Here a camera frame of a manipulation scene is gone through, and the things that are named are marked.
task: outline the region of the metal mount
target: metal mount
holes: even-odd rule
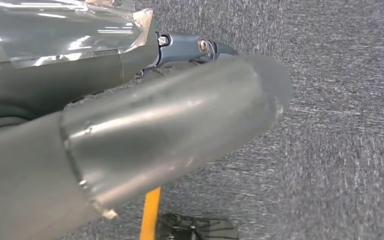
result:
[[[179,63],[193,62],[204,64],[216,61],[220,55],[238,55],[232,47],[218,43],[200,35],[183,32],[156,32],[158,56],[135,78],[142,78],[149,70],[170,68]]]

